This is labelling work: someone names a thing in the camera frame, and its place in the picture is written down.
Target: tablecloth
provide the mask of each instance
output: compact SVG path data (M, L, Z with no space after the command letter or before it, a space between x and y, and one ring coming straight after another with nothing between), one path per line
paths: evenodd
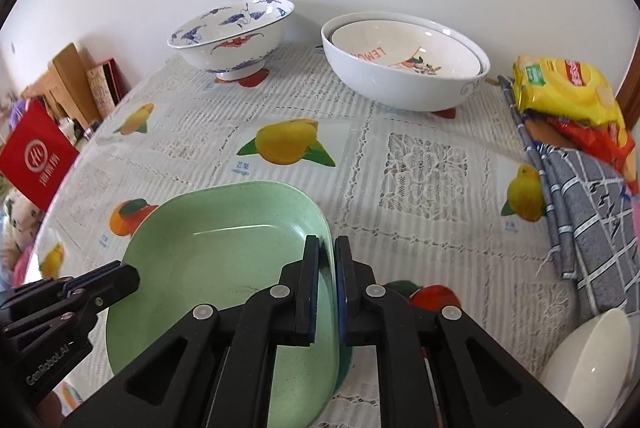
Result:
M359 96L315 44L283 45L266 67L258 86L219 84L173 56L137 85L63 182L34 247L40 263L57 256L59 275L79 275L121 259L129 235L113 217L123 202L143 208L209 186L277 180L318 203L333 235L350 237L354 258L371 265L378 282L451 287L465 311L539 375L574 326L575 291L554 273L545 218L500 213L526 163L500 88L481 83L454 119L443 119ZM318 123L335 166L238 155L261 127L292 119ZM83 397L112 376L105 326L102 313L90 335L94 351L69 376ZM378 397L375 351L359 348L314 426L378 426Z

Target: yellow package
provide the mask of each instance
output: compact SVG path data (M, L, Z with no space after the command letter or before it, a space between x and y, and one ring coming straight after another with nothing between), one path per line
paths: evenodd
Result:
M513 63L513 94L526 109L602 126L618 124L618 143L626 143L625 120L609 83L592 64L520 56Z

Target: red bat pattern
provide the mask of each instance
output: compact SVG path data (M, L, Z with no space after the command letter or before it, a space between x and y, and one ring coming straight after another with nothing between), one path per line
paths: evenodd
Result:
M254 34L247 34L244 38L234 38L233 40L229 40L228 42L220 43L220 45L216 45L211 49L211 52L216 50L219 46L232 46L233 48L238 48L239 46L243 46L247 41L249 41L254 36L262 36L264 34L261 32L255 32Z

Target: checkered fabric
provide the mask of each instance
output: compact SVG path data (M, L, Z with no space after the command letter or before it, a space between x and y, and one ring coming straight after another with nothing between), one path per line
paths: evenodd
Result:
M561 277L577 280L579 322L614 307L637 313L640 264L624 178L581 151L535 145L515 109L510 80L500 83L543 183L550 254Z

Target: green plate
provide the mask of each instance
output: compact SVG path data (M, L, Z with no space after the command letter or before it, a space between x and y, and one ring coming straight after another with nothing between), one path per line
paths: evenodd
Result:
M285 184L203 189L149 215L123 258L138 269L140 289L109 309L107 353L114 373L199 303L225 309L276 284L282 266L302 258L308 234L320 238L330 261L320 268L316 341L308 348L278 347L268 426L309 426L338 380L334 251L322 211Z

